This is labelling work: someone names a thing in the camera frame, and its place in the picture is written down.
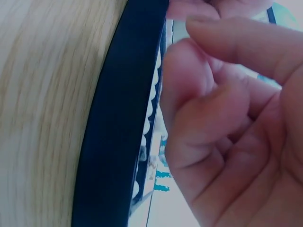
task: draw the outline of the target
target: black frame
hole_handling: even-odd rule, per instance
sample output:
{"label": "black frame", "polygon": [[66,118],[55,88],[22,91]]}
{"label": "black frame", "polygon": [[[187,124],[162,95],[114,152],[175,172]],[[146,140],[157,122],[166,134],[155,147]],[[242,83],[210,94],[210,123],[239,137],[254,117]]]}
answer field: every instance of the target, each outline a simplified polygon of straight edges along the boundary
{"label": "black frame", "polygon": [[75,184],[73,227],[125,227],[169,0],[128,0],[91,105]]}

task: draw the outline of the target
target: black edge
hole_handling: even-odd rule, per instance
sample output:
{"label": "black edge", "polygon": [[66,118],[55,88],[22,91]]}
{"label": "black edge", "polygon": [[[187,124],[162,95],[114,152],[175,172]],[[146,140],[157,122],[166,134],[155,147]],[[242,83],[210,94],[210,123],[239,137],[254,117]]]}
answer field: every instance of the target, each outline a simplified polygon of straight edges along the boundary
{"label": "black edge", "polygon": [[275,18],[275,14],[274,14],[274,10],[272,7],[270,7],[267,10],[267,15],[268,15],[268,20],[271,24],[276,24],[276,18]]}
{"label": "black edge", "polygon": [[[164,55],[165,51],[166,51],[166,26],[164,24],[163,32],[162,32],[162,35],[161,35],[161,42],[160,42],[161,63],[163,62],[163,55]],[[136,197],[134,198],[134,203],[135,204],[142,200],[144,185],[145,185],[145,179],[146,179],[146,172],[147,172],[147,167],[148,167],[148,160],[149,160],[149,156],[150,156],[150,153],[151,153],[152,135],[153,135],[153,130],[154,130],[154,126],[155,126],[158,102],[159,102],[159,98],[160,98],[160,88],[161,88],[161,84],[162,84],[162,65],[157,70],[158,70],[158,75],[159,75],[159,82],[155,85],[156,96],[151,101],[153,110],[152,110],[152,115],[148,119],[149,122],[150,122],[151,129],[145,135],[145,137],[146,137],[147,160],[145,162],[139,162],[139,169],[138,169],[138,173],[137,173],[137,176],[136,176],[136,180],[139,184],[139,192],[136,195]]]}
{"label": "black edge", "polygon": [[169,0],[128,0],[91,105],[74,191],[73,227],[125,227]]}

